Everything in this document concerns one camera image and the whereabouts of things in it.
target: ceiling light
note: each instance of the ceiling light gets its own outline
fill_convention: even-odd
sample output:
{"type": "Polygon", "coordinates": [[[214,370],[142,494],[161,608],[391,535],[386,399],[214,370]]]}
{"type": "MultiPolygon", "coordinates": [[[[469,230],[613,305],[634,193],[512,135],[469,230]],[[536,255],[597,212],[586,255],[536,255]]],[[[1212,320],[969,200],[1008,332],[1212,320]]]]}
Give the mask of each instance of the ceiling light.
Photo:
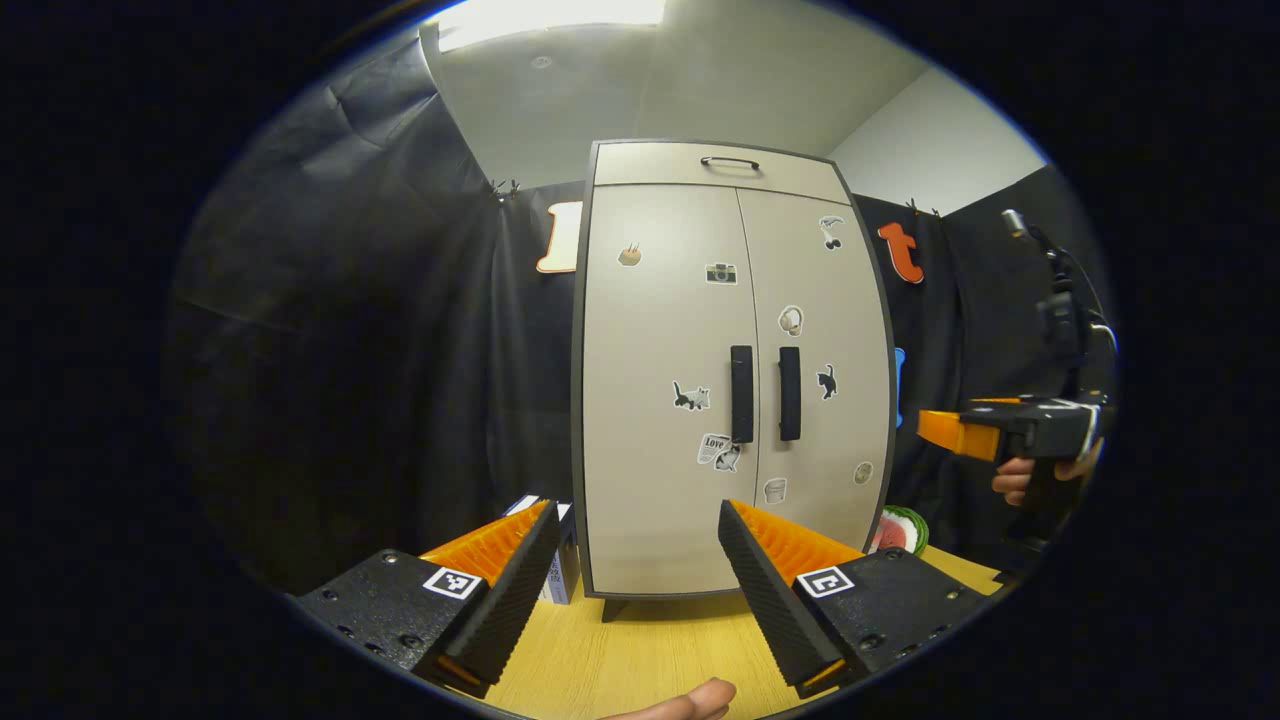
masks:
{"type": "Polygon", "coordinates": [[[655,26],[667,0],[466,0],[439,20],[440,53],[495,37],[584,24],[655,26]]]}

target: cabinet drawer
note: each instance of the cabinet drawer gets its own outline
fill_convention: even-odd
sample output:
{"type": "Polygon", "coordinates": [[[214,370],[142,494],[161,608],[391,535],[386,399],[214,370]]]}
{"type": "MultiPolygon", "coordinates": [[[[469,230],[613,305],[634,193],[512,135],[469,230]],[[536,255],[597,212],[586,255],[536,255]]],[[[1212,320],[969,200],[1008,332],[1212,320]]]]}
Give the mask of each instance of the cabinet drawer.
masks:
{"type": "Polygon", "coordinates": [[[595,184],[639,183],[745,187],[849,205],[845,187],[829,163],[728,145],[602,142],[595,184]]]}

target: cat sticker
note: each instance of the cat sticker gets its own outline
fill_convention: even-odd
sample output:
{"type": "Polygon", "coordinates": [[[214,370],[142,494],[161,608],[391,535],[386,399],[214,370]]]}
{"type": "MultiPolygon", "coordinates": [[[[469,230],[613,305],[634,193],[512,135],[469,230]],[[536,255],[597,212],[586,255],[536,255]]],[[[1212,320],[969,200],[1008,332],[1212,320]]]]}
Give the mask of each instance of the cat sticker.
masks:
{"type": "Polygon", "coordinates": [[[827,363],[826,373],[818,373],[818,384],[824,391],[823,400],[831,400],[831,396],[836,395],[836,369],[831,366],[831,363],[827,363]]]}
{"type": "Polygon", "coordinates": [[[716,456],[716,469],[721,473],[737,473],[737,459],[742,456],[742,446],[733,445],[716,456]]]}
{"type": "Polygon", "coordinates": [[[691,392],[680,392],[680,383],[672,380],[672,387],[676,388],[676,407],[684,407],[692,413],[694,410],[707,410],[712,406],[712,391],[699,386],[698,389],[691,392]]]}
{"type": "Polygon", "coordinates": [[[826,242],[823,242],[822,245],[827,250],[838,250],[840,249],[840,246],[841,246],[840,238],[838,237],[833,237],[831,234],[831,228],[835,227],[835,225],[842,225],[842,224],[845,224],[845,219],[841,218],[841,217],[838,217],[838,215],[827,215],[823,219],[818,220],[818,229],[822,231],[822,237],[826,238],[826,242]]]}

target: cabinet door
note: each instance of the cabinet door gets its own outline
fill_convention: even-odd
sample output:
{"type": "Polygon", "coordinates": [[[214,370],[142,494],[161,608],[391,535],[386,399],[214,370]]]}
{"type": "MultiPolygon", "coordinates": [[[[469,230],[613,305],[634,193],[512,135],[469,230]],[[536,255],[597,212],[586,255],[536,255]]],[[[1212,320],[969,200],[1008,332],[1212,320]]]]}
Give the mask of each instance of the cabinet door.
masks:
{"type": "Polygon", "coordinates": [[[737,193],[760,336],[755,505],[864,550],[883,505],[896,419],[876,255],[849,205],[737,193]],[[780,432],[782,347],[799,348],[800,434],[790,441],[780,432]]]}
{"type": "Polygon", "coordinates": [[[732,429],[730,348],[755,346],[737,196],[596,187],[585,222],[580,492],[591,589],[733,589],[719,505],[751,502],[756,469],[754,445],[736,457],[731,443],[716,447],[732,429]],[[717,264],[722,277],[708,278],[717,264]]]}

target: cabinet leg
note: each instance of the cabinet leg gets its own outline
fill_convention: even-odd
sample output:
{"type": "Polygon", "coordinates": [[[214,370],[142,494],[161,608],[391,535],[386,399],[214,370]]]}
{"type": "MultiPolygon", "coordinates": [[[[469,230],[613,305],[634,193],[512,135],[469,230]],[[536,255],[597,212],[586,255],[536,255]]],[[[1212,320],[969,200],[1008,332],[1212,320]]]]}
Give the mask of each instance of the cabinet leg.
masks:
{"type": "Polygon", "coordinates": [[[600,623],[612,623],[613,619],[618,616],[618,612],[626,607],[626,605],[627,601],[625,600],[613,600],[609,597],[604,598],[604,610],[600,611],[600,623]]]}

